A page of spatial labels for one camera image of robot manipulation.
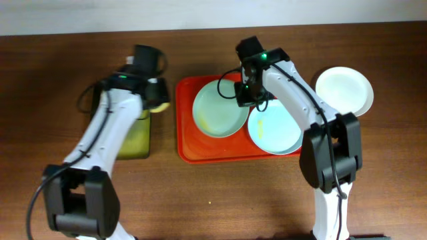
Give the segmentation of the green and yellow sponge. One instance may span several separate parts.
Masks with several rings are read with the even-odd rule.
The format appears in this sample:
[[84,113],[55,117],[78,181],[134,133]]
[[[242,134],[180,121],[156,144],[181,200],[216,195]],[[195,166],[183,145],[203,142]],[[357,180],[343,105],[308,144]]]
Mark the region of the green and yellow sponge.
[[161,103],[160,105],[151,108],[149,110],[150,113],[160,113],[162,111],[165,111],[170,106],[170,103]]

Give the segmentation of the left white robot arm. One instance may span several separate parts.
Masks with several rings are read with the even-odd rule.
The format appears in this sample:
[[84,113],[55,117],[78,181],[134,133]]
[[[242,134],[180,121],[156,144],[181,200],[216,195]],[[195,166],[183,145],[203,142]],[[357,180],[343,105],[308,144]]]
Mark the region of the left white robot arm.
[[83,137],[62,164],[46,166],[29,204],[43,194],[50,230],[74,239],[134,238],[119,222],[113,167],[143,112],[158,113],[169,105],[166,69],[164,52],[136,45],[130,62],[89,86],[99,90],[99,103]]

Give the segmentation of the light blue plate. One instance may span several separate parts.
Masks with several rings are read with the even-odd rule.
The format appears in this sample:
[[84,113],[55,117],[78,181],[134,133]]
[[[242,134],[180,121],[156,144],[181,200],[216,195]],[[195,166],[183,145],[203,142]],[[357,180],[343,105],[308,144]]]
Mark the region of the light blue plate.
[[302,146],[302,131],[277,99],[268,101],[265,111],[252,110],[248,117],[248,133],[257,147],[273,155],[288,155]]

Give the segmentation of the white plate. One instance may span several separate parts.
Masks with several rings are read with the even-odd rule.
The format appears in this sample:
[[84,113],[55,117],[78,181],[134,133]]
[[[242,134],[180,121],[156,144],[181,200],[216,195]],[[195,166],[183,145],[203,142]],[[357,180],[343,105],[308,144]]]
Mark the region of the white plate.
[[359,117],[369,111],[374,90],[369,80],[349,67],[331,67],[316,80],[316,93],[341,114],[352,112]]

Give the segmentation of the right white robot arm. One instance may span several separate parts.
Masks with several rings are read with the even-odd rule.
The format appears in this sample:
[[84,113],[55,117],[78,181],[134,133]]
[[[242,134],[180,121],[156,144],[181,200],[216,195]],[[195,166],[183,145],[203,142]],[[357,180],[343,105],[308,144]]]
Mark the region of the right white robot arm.
[[312,239],[349,239],[348,198],[362,168],[360,122],[322,100],[302,79],[281,48],[266,50],[258,38],[236,46],[242,80],[236,84],[240,107],[267,106],[277,99],[303,133],[300,169],[314,189]]

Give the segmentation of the mint green plate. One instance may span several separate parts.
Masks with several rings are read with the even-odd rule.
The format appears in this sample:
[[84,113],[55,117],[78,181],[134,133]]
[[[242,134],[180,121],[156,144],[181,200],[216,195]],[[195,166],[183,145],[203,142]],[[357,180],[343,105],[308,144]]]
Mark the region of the mint green plate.
[[218,81],[211,81],[199,90],[193,101],[192,117],[203,134],[225,138],[244,126],[250,108],[239,107],[236,99],[223,98],[218,93]]

